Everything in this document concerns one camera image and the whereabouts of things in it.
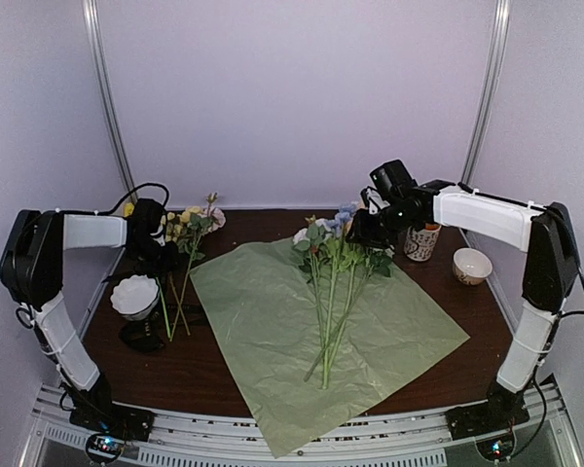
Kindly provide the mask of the pale yellow fake flower stem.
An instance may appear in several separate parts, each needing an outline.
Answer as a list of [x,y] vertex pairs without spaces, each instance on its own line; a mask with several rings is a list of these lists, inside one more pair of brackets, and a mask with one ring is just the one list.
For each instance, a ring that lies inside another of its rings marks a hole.
[[166,244],[173,244],[177,247],[178,252],[187,261],[182,279],[181,291],[178,291],[172,274],[169,275],[172,297],[177,305],[177,311],[169,327],[169,340],[172,341],[181,323],[190,334],[190,328],[184,312],[184,299],[188,279],[193,268],[193,262],[204,257],[199,251],[201,241],[209,227],[209,221],[205,216],[205,209],[199,206],[191,206],[184,209],[181,213],[167,212],[162,217],[162,227],[164,241]]

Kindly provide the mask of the black ribbon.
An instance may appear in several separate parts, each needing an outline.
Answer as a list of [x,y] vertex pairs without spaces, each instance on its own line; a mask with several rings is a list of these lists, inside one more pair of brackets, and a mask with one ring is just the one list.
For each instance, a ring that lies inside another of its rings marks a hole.
[[[184,312],[189,325],[205,323],[205,312],[201,305],[189,304],[188,310],[185,309]],[[178,306],[168,306],[166,313],[170,329],[178,314]],[[124,345],[136,352],[143,354],[158,352],[166,348],[166,344],[170,342],[166,337],[165,323],[163,306],[158,304],[146,317],[135,321],[128,320],[119,331],[118,337]],[[161,337],[161,332],[164,332],[164,338]]]

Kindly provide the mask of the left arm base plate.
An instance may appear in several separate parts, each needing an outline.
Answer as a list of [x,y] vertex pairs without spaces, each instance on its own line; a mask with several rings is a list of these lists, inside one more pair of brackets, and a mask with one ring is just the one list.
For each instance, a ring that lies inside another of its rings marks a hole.
[[153,412],[121,405],[113,406],[110,417],[84,408],[77,408],[69,415],[69,422],[73,425],[120,440],[139,442],[149,439],[154,420]]

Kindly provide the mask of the pink fake flower stem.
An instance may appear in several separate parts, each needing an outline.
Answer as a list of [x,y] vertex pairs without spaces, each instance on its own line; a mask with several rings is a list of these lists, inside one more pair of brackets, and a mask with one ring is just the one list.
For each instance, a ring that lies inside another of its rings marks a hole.
[[[201,208],[205,209],[205,216],[206,216],[207,220],[209,221],[209,227],[207,228],[207,231],[206,231],[201,243],[203,242],[204,238],[208,234],[213,234],[217,230],[223,228],[225,223],[226,223],[225,214],[223,213],[223,211],[220,208],[215,206],[217,199],[218,199],[218,194],[211,193],[206,197],[206,206],[205,207],[200,206]],[[202,253],[202,254],[204,255],[204,257],[198,261],[194,261],[193,266],[195,265],[195,263],[197,263],[205,258],[205,254],[204,253]]]

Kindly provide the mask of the bright yellow fake flower stem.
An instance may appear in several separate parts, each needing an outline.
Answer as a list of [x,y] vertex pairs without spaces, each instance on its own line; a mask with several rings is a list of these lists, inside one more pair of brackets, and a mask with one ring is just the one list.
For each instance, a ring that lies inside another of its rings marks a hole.
[[124,207],[124,216],[130,217],[134,211],[135,205],[131,202],[128,202]]

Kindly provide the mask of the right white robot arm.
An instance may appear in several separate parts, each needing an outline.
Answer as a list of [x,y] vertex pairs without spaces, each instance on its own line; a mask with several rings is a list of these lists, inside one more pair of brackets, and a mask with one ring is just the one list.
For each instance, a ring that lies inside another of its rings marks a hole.
[[506,392],[495,394],[479,411],[486,428],[501,428],[517,412],[517,402],[507,392],[517,394],[530,382],[550,350],[566,299],[580,276],[568,209],[559,202],[510,200],[441,179],[420,184],[400,160],[374,169],[370,179],[347,233],[350,243],[386,249],[401,233],[433,224],[490,238],[524,255],[522,313],[495,377]]

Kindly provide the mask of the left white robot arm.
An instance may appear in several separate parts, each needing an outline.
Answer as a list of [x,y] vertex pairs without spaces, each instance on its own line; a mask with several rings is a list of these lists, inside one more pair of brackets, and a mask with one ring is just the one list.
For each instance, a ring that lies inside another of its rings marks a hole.
[[88,355],[67,311],[63,294],[63,253],[89,248],[124,248],[154,269],[169,269],[177,249],[163,244],[165,206],[150,198],[133,212],[22,209],[0,260],[0,281],[31,317],[32,329],[63,379],[90,391],[101,371]]

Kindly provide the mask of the pink and green wrapping paper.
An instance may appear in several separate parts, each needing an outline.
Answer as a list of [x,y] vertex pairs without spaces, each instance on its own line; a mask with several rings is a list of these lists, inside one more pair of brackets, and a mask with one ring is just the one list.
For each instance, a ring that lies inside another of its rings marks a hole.
[[237,388],[282,457],[423,375],[467,334],[403,270],[322,270],[318,287],[289,239],[252,242],[192,281]]

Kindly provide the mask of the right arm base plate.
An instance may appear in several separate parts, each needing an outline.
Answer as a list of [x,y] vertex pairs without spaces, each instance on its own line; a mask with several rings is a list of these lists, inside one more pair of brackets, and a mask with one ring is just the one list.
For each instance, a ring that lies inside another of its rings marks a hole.
[[518,408],[510,413],[495,412],[488,403],[459,406],[445,412],[445,418],[454,441],[479,437],[495,431],[507,430],[529,421],[529,412]]

